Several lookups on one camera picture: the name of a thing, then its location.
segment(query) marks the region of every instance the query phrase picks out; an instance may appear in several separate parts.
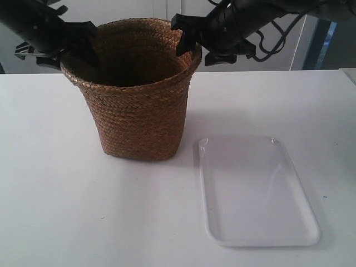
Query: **basket rim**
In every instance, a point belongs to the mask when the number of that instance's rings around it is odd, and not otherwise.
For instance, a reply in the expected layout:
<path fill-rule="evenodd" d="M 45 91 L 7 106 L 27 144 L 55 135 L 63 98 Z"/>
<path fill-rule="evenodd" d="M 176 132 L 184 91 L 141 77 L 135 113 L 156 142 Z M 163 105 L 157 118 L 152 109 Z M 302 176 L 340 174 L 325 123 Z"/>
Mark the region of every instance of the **basket rim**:
<path fill-rule="evenodd" d="M 116 24 L 120 24 L 122 22 L 127 22 L 127 21 L 156 21 L 156 22 L 161 22 L 162 25 L 167 26 L 170 25 L 170 21 L 165 20 L 165 19 L 159 19 L 159 18 L 129 18 L 129 19 L 121 19 L 119 21 L 113 21 L 113 22 L 109 22 L 106 24 L 102 24 L 100 26 L 98 26 L 97 28 L 105 28 L 105 27 L 111 27 L 114 26 Z M 202 49 L 201 46 L 199 44 L 195 45 L 195 49 L 194 51 L 191 52 L 191 56 L 192 56 L 192 62 L 190 63 L 190 65 L 185 68 L 184 70 L 182 70 L 181 72 L 165 78 L 161 81 L 157 81 L 154 83 L 148 83 L 145 85 L 135 85 L 135 86 L 111 86 L 111 85 L 103 85 L 100 83 L 95 83 L 95 82 L 90 82 L 90 81 L 86 81 L 84 79 L 82 79 L 81 77 L 77 76 L 76 74 L 74 74 L 71 70 L 69 70 L 64 64 L 63 61 L 61 60 L 61 69 L 63 74 L 74 84 L 80 84 L 80 87 L 82 89 L 88 89 L 93 91 L 93 87 L 95 87 L 95 91 L 97 93 L 100 92 L 105 92 L 105 93 L 139 93 L 139 92 L 145 92 L 146 89 L 150 88 L 150 87 L 159 87 L 161 84 L 165 84 L 167 86 L 167 83 L 169 83 L 170 86 L 173 86 L 174 84 L 179 83 L 183 78 L 192 75 L 195 70 L 198 68 L 201 59 L 202 59 Z"/>

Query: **woven basket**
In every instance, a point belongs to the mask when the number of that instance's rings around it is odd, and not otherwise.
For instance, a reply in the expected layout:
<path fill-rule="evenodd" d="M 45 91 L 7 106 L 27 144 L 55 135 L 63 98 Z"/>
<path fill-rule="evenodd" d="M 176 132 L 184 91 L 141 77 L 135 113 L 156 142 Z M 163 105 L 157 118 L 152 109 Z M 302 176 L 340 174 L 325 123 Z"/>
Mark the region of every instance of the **woven basket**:
<path fill-rule="evenodd" d="M 62 57 L 65 76 L 84 95 L 105 153 L 138 160 L 165 160 L 178 149 L 188 87 L 201 61 L 201 47 L 175 56 L 180 31 L 170 22 L 140 18 L 98 27 L 93 68 Z"/>

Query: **robotic arm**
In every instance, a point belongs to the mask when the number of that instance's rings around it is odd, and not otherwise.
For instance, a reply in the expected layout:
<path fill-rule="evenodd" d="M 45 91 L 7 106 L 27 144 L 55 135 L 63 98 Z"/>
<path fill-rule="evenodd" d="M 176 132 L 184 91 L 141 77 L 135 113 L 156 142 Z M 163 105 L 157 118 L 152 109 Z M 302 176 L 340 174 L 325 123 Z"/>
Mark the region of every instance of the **robotic arm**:
<path fill-rule="evenodd" d="M 0 23 L 25 41 L 17 46 L 15 55 L 22 60 L 32 55 L 38 65 L 59 68 L 61 55 L 71 53 L 97 66 L 98 58 L 90 44 L 96 27 L 91 22 L 64 22 L 60 15 L 67 7 L 55 10 L 48 6 L 58 1 L 0 0 Z M 222 0 L 215 5 L 206 17 L 177 14 L 172 19 L 172 29 L 183 31 L 178 56 L 194 49 L 197 42 L 210 51 L 205 57 L 207 66 L 235 63 L 238 55 L 262 62 L 281 50 L 288 33 L 304 15 L 340 21 L 356 12 L 356 0 Z M 283 31 L 274 19 L 289 13 L 298 16 Z M 263 49 L 267 54 L 264 58 L 257 58 L 256 46 L 246 38 L 255 32 L 261 35 L 259 29 L 270 22 L 282 37 L 272 51 Z"/>

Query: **white plastic tray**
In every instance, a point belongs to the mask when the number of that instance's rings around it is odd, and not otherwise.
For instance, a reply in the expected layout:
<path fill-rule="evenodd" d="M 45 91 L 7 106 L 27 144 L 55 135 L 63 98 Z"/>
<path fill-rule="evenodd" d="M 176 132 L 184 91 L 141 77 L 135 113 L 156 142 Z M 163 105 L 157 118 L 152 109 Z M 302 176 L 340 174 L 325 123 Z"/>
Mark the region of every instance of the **white plastic tray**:
<path fill-rule="evenodd" d="M 223 246 L 311 246 L 320 229 L 284 145 L 267 137 L 199 143 L 208 235 Z"/>

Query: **table surface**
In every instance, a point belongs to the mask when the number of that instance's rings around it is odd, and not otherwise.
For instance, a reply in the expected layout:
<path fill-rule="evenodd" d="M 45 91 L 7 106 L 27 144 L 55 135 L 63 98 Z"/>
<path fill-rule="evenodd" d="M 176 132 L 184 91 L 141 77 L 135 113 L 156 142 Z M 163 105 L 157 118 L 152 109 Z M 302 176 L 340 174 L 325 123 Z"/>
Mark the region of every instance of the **table surface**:
<path fill-rule="evenodd" d="M 0 122 L 0 266 L 355 266 L 356 87 L 342 71 L 196 73 L 181 146 L 163 162 L 105 155 L 61 74 L 0 76 Z M 286 145 L 317 245 L 208 238 L 196 143 L 215 135 Z"/>

